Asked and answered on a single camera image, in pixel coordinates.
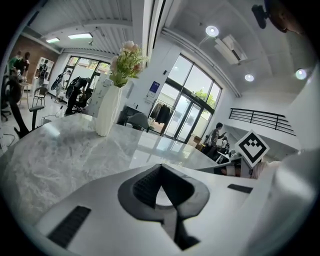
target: desk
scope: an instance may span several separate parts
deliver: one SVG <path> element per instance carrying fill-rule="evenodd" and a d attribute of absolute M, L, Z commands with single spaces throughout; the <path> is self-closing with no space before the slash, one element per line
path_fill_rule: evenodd
<path fill-rule="evenodd" d="M 190 169 L 216 165 L 189 145 L 114 124 L 96 134 L 95 118 L 74 114 L 29 133 L 0 158 L 0 187 L 17 218 L 36 223 L 54 204 L 102 177 L 148 164 Z"/>

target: glass door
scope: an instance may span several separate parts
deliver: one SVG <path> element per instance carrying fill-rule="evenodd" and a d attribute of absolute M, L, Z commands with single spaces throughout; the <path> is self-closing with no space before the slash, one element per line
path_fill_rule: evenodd
<path fill-rule="evenodd" d="M 189 113 L 191 108 L 191 101 L 185 96 L 179 97 L 178 103 L 175 106 L 175 111 L 169 121 L 168 126 L 165 129 L 164 134 L 171 138 L 176 139 L 176 134 L 179 132 L 182 122 L 186 118 L 186 114 Z"/>
<path fill-rule="evenodd" d="M 195 124 L 197 117 L 200 113 L 200 106 L 191 103 L 191 108 L 186 116 L 186 118 L 184 119 L 184 121 L 182 122 L 182 127 L 180 129 L 180 132 L 177 135 L 177 141 L 180 141 L 182 143 L 184 143 L 186 141 L 186 139 L 188 138 L 191 129 L 193 127 L 193 125 Z"/>

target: flower bouquet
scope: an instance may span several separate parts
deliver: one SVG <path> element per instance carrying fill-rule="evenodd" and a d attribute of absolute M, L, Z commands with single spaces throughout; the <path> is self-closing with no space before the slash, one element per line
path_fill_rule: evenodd
<path fill-rule="evenodd" d="M 123 43 L 119 56 L 112 58 L 112 73 L 109 80 L 103 82 L 106 85 L 109 81 L 109 88 L 103 97 L 96 120 L 98 135 L 108 135 L 118 113 L 122 87 L 127 84 L 129 78 L 139 78 L 138 74 L 143 70 L 144 61 L 141 48 L 133 41 Z"/>

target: white vase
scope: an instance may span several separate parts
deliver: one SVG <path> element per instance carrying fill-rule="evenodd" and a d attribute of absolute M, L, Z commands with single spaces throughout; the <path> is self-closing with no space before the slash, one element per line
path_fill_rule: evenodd
<path fill-rule="evenodd" d="M 118 113 L 121 93 L 122 88 L 114 86 L 112 83 L 103 97 L 95 126 L 98 135 L 107 136 L 109 134 Z"/>

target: white robot surface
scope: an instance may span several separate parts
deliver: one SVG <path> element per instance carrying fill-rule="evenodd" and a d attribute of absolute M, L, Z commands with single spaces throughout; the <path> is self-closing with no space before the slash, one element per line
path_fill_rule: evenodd
<path fill-rule="evenodd" d="M 167 169 L 178 171 L 183 179 L 204 185 L 203 194 L 209 195 L 207 200 L 202 200 L 204 206 L 196 215 L 180 218 L 184 235 L 193 239 L 193 243 L 184 248 L 176 239 L 181 229 L 176 227 L 172 239 L 161 221 L 141 220 L 120 202 L 121 186 L 154 168 L 150 165 L 85 184 L 54 205 L 35 225 L 51 241 L 40 238 L 34 231 L 29 232 L 30 238 L 40 248 L 59 255 L 190 256 L 213 252 L 215 255 L 257 255 L 262 248 L 274 253 L 290 239 L 292 231 L 299 228 L 317 196 L 315 186 L 319 180 L 313 174 L 315 170 L 301 170 L 306 165 L 317 166 L 318 154 L 314 151 L 288 157 L 278 169 L 263 171 L 258 180 L 163 164 Z M 174 189 L 179 191 L 182 187 L 177 185 Z M 191 197 L 201 196 L 197 189 L 194 191 Z M 137 199 L 131 197 L 128 202 L 134 200 Z M 181 205 L 175 205 L 178 215 Z M 88 214 L 65 246 L 58 246 L 52 242 L 52 234 L 79 206 L 89 209 Z M 146 213 L 153 210 L 145 206 Z"/>

